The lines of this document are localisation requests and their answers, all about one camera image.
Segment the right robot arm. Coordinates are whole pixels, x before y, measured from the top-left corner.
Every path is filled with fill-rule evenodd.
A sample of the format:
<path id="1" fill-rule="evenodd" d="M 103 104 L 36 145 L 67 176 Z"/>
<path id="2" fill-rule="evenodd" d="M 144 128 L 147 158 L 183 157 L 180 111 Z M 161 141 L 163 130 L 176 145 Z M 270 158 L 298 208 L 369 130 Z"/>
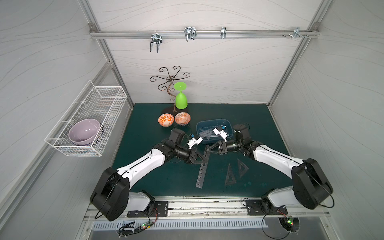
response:
<path id="1" fill-rule="evenodd" d="M 323 201 L 332 197 L 333 187 L 316 160 L 294 158 L 254 141 L 249 128 L 244 124 L 234 126 L 233 140 L 229 139 L 224 126 L 213 128 L 212 132 L 221 137 L 220 141 L 212 145 L 213 149 L 218 149 L 218 154 L 240 152 L 245 157 L 280 171 L 292 180 L 292 186 L 270 190 L 262 196 L 261 208 L 265 213 L 291 205 L 314 210 L 318 206 L 322 207 Z"/>

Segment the blue plastic storage box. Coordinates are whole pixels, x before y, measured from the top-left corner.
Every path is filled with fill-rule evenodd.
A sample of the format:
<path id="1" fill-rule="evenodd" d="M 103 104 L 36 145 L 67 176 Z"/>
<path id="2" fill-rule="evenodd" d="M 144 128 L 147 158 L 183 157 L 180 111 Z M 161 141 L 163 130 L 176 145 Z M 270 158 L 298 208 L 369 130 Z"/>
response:
<path id="1" fill-rule="evenodd" d="M 197 134 L 203 139 L 203 144 L 212 144 L 224 140 L 219 132 L 226 134 L 226 140 L 233 137 L 234 131 L 231 123 L 226 119 L 200 121 L 196 125 Z"/>

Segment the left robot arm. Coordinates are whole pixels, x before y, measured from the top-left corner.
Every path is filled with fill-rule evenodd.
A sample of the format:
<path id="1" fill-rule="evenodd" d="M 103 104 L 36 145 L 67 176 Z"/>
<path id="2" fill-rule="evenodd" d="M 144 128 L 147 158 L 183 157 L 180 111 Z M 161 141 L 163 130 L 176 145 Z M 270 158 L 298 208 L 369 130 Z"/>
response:
<path id="1" fill-rule="evenodd" d="M 138 160 L 117 170 L 112 167 L 104 170 L 90 197 L 90 203 L 98 210 L 95 218 L 104 216 L 112 222 L 124 211 L 141 212 L 149 216 L 154 211 L 155 198 L 145 191 L 131 192 L 140 179 L 174 158 L 186 164 L 206 164 L 209 153 L 202 154 L 196 147 L 202 143 L 202 138 L 191 138 L 187 147 L 183 147 L 181 143 L 185 134 L 180 129 L 172 130 L 167 139 L 154 145 Z"/>

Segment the small clear triangle ruler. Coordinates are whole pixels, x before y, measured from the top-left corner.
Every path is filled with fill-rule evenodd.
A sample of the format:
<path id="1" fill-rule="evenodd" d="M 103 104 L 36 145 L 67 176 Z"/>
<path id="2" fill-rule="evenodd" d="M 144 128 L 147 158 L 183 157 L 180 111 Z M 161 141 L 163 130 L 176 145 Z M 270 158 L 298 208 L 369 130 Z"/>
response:
<path id="1" fill-rule="evenodd" d="M 249 167 L 246 166 L 240 159 L 238 159 L 239 177 L 242 178 L 248 170 Z"/>

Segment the clear stencil ruler wide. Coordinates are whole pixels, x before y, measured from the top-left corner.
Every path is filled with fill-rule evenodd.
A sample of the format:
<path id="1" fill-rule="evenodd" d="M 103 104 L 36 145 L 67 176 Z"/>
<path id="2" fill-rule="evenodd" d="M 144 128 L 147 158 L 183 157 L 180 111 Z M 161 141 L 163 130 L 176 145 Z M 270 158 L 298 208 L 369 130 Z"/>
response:
<path id="1" fill-rule="evenodd" d="M 213 129 L 208 129 L 200 132 L 201 137 L 211 137 L 211 136 L 216 136 L 215 133 L 213 132 Z"/>

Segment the clear stencil ruler narrow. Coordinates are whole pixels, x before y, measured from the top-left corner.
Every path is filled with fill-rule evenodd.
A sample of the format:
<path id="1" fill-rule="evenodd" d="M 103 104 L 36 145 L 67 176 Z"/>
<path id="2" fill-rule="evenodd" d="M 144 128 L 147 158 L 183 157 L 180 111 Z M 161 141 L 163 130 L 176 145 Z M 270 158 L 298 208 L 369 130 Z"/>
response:
<path id="1" fill-rule="evenodd" d="M 207 167 L 208 167 L 208 162 L 209 162 L 209 158 L 210 158 L 210 152 L 209 152 L 208 148 L 209 148 L 209 146 L 206 145 L 205 151 L 203 153 L 203 158 L 202 158 L 203 162 L 200 165 L 200 170 L 199 170 L 199 174 L 198 174 L 198 178 L 197 178 L 196 187 L 199 189 L 203 188 L 204 179 L 205 179 L 205 175 L 206 175 L 206 171 L 207 171 Z"/>

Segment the tall clear triangle ruler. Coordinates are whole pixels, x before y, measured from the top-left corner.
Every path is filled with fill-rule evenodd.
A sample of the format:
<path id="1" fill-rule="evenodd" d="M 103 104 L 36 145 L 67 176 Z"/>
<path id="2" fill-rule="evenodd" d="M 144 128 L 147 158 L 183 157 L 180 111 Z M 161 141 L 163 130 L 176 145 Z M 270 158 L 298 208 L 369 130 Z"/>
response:
<path id="1" fill-rule="evenodd" d="M 236 183 L 237 183 L 237 181 L 236 181 L 232 166 L 231 166 L 231 164 L 228 164 L 225 186 L 234 185 Z"/>

